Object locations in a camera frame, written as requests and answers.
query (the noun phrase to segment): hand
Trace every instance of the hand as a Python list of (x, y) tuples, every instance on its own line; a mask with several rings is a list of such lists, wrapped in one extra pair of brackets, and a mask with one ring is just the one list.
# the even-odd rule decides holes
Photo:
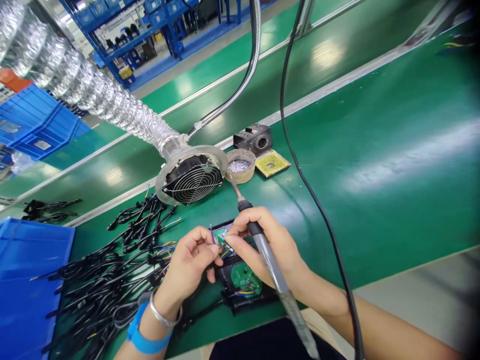
[(226, 235), (226, 242), (264, 283), (273, 288), (272, 279), (262, 256), (244, 240), (248, 234), (248, 223), (255, 221), (262, 227), (269, 240), (270, 248), (288, 288), (295, 297), (300, 296), (312, 272), (300, 256), (297, 245), (288, 230), (280, 225), (265, 207), (253, 207), (242, 211)]
[[(176, 244), (160, 288), (155, 294), (159, 298), (168, 298), (169, 303), (181, 304), (200, 284), (205, 269), (215, 262), (224, 264), (219, 256), (220, 248), (214, 245), (210, 230), (197, 226)], [(210, 268), (206, 272), (208, 281), (215, 283), (215, 272)]]

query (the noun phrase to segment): dark clothing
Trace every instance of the dark clothing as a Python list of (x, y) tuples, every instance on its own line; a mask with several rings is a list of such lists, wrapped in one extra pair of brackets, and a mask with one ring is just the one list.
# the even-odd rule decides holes
[[(316, 334), (312, 334), (321, 360), (346, 360), (329, 343)], [(225, 359), (309, 360), (311, 358), (300, 341), (292, 322), (284, 317), (217, 342), (211, 352), (210, 360)]]

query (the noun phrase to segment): fan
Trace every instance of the fan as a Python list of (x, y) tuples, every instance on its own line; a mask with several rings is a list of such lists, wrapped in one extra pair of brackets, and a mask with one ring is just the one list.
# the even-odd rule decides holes
[(157, 197), (170, 205), (190, 205), (217, 186), (227, 170), (227, 157), (216, 146), (189, 146), (183, 135), (171, 140), (162, 150), (166, 163), (155, 182)]
[(207, 196), (222, 184), (220, 170), (205, 155), (192, 156), (181, 162), (166, 176), (162, 191), (179, 203), (190, 203)]

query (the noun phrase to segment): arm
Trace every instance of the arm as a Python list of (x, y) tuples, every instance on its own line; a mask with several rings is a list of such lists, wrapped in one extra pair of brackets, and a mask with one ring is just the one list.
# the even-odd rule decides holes
[[(197, 289), (207, 266), (212, 262), (218, 266), (223, 265), (219, 251), (218, 245), (213, 244), (210, 231), (201, 226), (178, 241), (165, 278), (153, 297), (155, 309), (164, 319), (173, 322), (177, 318), (182, 302)], [(215, 282), (213, 268), (207, 271), (207, 278), (211, 283)], [(146, 307), (138, 326), (138, 331), (146, 340), (165, 339), (172, 330), (172, 327), (157, 320), (150, 306)], [(163, 359), (166, 352), (165, 347), (154, 355), (147, 355), (138, 351), (131, 341), (126, 340), (115, 355), (115, 359)]]
[[(314, 309), (354, 346), (352, 318), (345, 292), (308, 268), (287, 229), (267, 209), (254, 207), (242, 211), (225, 237), (227, 243), (263, 282), (273, 287), (262, 257), (243, 239), (248, 222), (254, 221), (263, 228), (295, 297)], [(452, 348), (415, 326), (358, 297), (355, 302), (368, 360), (460, 359), (460, 354)]]

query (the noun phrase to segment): flexible duct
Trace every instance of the flexible duct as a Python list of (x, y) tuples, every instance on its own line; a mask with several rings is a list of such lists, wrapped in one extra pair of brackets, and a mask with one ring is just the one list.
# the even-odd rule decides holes
[(253, 7), (253, 16), (252, 16), (252, 24), (251, 24), (251, 31), (253, 33), (254, 39), (252, 39), (252, 43), (254, 46), (253, 49), (253, 56), (251, 59), (251, 66), (249, 68), (248, 74), (246, 75), (245, 79), (243, 80), (240, 87), (237, 91), (231, 96), (228, 101), (226, 101), (221, 107), (219, 107), (215, 112), (213, 112), (208, 117), (197, 121), (193, 129), (190, 130), (188, 133), (188, 138), (191, 139), (196, 133), (200, 131), (203, 127), (205, 127), (208, 123), (212, 122), (214, 119), (219, 117), (237, 98), (240, 96), (241, 93), (244, 92), (245, 88), (249, 84), (250, 80), (254, 76), (255, 69), (257, 68), (257, 63), (259, 62), (260, 57), (260, 39), (261, 39), (261, 28), (262, 28), (262, 19), (261, 19), (261, 9), (260, 9), (260, 0), (250, 0), (250, 6)]
[(180, 134), (160, 115), (87, 61), (27, 5), (1, 0), (0, 19), (0, 66), (152, 144), (165, 157), (164, 145)]

